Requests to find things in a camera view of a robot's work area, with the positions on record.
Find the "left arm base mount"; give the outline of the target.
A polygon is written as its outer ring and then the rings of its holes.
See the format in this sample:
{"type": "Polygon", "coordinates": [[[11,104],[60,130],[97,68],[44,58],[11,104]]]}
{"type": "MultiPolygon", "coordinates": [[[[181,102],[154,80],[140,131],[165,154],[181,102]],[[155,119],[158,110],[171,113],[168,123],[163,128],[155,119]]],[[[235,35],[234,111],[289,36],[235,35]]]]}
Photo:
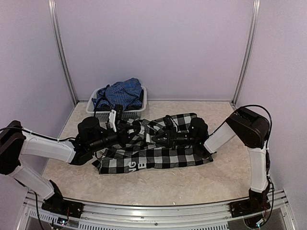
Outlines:
{"type": "Polygon", "coordinates": [[[49,180],[54,188],[54,194],[49,199],[44,199],[42,209],[66,217],[80,218],[84,204],[63,198],[58,186],[49,180]]]}

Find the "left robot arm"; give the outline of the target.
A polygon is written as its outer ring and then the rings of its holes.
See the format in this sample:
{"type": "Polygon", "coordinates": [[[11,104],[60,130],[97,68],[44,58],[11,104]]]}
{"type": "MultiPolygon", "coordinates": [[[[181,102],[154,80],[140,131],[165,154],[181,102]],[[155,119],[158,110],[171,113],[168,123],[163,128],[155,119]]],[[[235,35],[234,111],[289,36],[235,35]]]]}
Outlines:
{"type": "Polygon", "coordinates": [[[67,202],[56,186],[22,162],[20,156],[33,155],[84,165],[95,152],[116,144],[124,147],[140,131],[137,123],[123,121],[100,126],[96,117],[87,117],[78,124],[78,135],[72,139],[54,139],[23,129],[19,121],[12,121],[0,133],[0,173],[8,175],[36,192],[57,213],[67,209],[67,202]]]}

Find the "black white plaid shirt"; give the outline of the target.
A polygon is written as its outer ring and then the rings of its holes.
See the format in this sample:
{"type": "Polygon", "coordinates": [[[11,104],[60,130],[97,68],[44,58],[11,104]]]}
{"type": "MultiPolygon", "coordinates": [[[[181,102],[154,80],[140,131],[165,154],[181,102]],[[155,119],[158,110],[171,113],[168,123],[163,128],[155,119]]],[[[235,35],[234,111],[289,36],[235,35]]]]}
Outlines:
{"type": "MultiPolygon", "coordinates": [[[[178,132],[186,133],[196,113],[171,115],[178,132]]],[[[209,162],[193,151],[192,146],[166,148],[152,141],[152,137],[166,130],[163,118],[139,119],[144,126],[144,139],[140,144],[116,144],[101,151],[92,165],[99,174],[132,173],[144,169],[171,169],[199,166],[209,162]]]]}

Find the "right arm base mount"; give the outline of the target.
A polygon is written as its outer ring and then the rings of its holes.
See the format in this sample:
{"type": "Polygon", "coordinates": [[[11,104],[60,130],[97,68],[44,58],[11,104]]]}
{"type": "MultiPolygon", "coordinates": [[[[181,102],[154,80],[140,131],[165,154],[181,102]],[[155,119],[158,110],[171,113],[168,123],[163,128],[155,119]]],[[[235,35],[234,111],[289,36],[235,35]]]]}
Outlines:
{"type": "Polygon", "coordinates": [[[264,211],[265,209],[270,209],[271,205],[268,199],[268,192],[270,190],[270,186],[268,185],[264,191],[255,192],[249,189],[248,198],[231,202],[230,212],[233,218],[241,217],[245,215],[250,215],[253,213],[264,211]]]}

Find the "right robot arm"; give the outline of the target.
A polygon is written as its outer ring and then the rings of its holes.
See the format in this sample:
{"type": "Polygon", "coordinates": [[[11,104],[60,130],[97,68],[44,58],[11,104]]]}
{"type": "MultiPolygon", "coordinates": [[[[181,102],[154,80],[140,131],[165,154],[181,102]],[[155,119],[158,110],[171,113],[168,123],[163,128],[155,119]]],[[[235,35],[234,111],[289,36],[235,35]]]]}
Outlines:
{"type": "Polygon", "coordinates": [[[264,198],[271,186],[268,145],[272,118],[265,118],[250,107],[245,105],[236,109],[212,134],[209,134],[207,124],[200,117],[192,118],[188,131],[182,133],[174,127],[171,117],[165,116],[166,130],[152,140],[171,149],[192,146],[197,155],[212,161],[213,153],[233,137],[238,137],[248,149],[251,167],[251,186],[245,208],[255,213],[264,205],[264,198]]]}

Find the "white plastic basket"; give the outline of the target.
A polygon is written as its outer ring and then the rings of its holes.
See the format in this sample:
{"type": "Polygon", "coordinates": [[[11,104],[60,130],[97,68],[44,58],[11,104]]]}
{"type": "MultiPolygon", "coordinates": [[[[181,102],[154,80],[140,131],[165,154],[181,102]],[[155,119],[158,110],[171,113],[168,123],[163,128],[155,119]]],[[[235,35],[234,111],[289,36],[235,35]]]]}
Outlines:
{"type": "MultiPolygon", "coordinates": [[[[94,116],[94,104],[92,102],[93,98],[97,98],[97,91],[99,89],[95,89],[94,92],[92,93],[87,105],[86,105],[86,113],[89,114],[90,116],[94,116]]],[[[142,86],[142,92],[143,92],[143,100],[142,100],[142,107],[139,110],[129,110],[129,111],[124,111],[122,114],[122,119],[138,119],[141,118],[142,112],[145,111],[146,106],[147,106],[147,90],[144,86],[142,86]]],[[[104,122],[107,121],[109,118],[109,111],[98,111],[95,114],[95,117],[99,119],[99,121],[104,122]]]]}

